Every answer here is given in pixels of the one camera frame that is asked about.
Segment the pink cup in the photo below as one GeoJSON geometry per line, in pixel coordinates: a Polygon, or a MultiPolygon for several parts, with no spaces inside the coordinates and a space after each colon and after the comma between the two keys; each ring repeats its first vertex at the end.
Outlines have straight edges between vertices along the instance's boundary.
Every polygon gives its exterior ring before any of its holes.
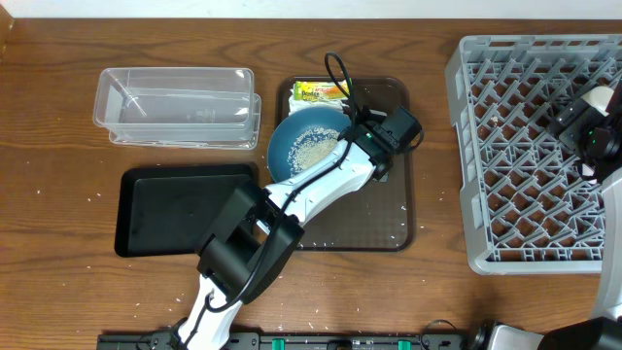
{"type": "Polygon", "coordinates": [[[595,175],[595,170],[588,164],[581,163],[577,166],[577,171],[583,181],[589,182],[591,184],[596,184],[598,182],[597,176],[595,175]]]}

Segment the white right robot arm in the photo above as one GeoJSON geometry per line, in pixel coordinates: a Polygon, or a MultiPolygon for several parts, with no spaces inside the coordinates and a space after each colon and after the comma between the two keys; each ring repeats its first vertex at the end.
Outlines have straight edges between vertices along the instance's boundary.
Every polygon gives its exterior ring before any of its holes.
{"type": "Polygon", "coordinates": [[[621,86],[590,89],[562,112],[548,132],[573,151],[587,181],[601,185],[605,206],[604,255],[591,318],[545,335],[487,322],[465,349],[618,350],[621,348],[621,86]]]}

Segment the cream white cup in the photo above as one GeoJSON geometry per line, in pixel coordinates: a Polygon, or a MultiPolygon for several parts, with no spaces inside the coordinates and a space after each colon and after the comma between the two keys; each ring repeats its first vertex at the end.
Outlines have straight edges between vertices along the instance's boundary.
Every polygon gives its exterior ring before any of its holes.
{"type": "Polygon", "coordinates": [[[607,106],[610,102],[614,90],[611,87],[594,87],[586,92],[581,98],[592,108],[596,109],[604,117],[608,116],[607,106]]]}

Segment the pile of white rice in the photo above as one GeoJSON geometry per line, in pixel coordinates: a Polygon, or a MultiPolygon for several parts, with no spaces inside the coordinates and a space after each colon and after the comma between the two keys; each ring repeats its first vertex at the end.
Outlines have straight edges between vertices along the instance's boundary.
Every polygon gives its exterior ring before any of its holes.
{"type": "Polygon", "coordinates": [[[291,175],[296,175],[325,158],[337,144],[339,132],[324,127],[304,131],[294,140],[287,162],[291,175]]]}

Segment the dark blue plate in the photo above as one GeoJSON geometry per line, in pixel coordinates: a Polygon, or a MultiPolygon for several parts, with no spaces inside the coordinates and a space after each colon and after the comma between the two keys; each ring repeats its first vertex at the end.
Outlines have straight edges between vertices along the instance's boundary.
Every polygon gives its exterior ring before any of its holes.
{"type": "Polygon", "coordinates": [[[288,152],[294,140],[304,131],[324,127],[340,134],[350,125],[351,121],[345,114],[330,108],[307,108],[286,117],[275,129],[268,146],[267,164],[274,182],[293,177],[287,162],[288,152]]]}

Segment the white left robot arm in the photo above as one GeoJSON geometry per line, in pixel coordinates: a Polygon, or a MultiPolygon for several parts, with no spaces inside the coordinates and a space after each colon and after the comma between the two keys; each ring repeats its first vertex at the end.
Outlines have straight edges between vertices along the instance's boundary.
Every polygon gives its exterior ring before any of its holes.
{"type": "Polygon", "coordinates": [[[402,107],[389,116],[355,110],[334,149],[314,165],[265,188],[240,185],[195,245],[199,291],[168,348],[223,348],[239,309],[279,277],[304,225],[370,179],[381,179],[394,156],[416,149],[423,138],[420,122],[402,107]]]}

